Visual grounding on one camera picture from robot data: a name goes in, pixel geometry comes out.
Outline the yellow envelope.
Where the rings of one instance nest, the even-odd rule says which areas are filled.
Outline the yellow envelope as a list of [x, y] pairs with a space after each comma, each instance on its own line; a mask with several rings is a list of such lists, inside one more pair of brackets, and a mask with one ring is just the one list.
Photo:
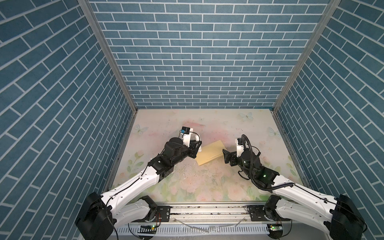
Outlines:
[[204, 165], [222, 156], [223, 150], [226, 150], [226, 148], [221, 140], [206, 145], [197, 153], [196, 162], [199, 166]]

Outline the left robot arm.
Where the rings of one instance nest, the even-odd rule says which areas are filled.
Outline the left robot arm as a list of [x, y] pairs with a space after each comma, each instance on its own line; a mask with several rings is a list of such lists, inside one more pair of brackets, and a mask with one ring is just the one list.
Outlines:
[[89, 194], [75, 220], [75, 225], [86, 240], [106, 240], [119, 227], [136, 220], [152, 219], [157, 208], [148, 196], [130, 201], [170, 175], [174, 166], [185, 158], [196, 158], [202, 145], [200, 137], [189, 140], [171, 138], [163, 151], [151, 159], [137, 175], [122, 185], [102, 194]]

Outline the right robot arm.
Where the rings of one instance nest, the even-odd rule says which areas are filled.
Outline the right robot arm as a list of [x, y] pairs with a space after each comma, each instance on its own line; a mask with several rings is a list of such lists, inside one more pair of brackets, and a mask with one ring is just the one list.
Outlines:
[[360, 240], [367, 224], [352, 199], [334, 197], [292, 182], [266, 168], [250, 150], [242, 153], [223, 150], [225, 163], [238, 166], [259, 190], [271, 193], [264, 205], [267, 219], [290, 219], [328, 234], [333, 240]]

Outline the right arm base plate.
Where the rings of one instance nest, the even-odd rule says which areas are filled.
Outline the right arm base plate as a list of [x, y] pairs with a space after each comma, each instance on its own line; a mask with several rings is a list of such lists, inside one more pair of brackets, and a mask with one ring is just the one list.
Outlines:
[[290, 221], [290, 219], [280, 218], [279, 216], [268, 217], [264, 211], [264, 206], [262, 206], [262, 205], [247, 205], [246, 211], [250, 215], [252, 222], [262, 222], [262, 221], [287, 222], [287, 221]]

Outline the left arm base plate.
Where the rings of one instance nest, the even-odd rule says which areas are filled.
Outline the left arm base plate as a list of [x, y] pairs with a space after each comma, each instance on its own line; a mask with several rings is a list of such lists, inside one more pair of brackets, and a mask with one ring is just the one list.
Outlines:
[[156, 217], [161, 219], [161, 222], [169, 222], [171, 215], [171, 206], [157, 206], [155, 208], [151, 208], [149, 212], [149, 221], [155, 222]]

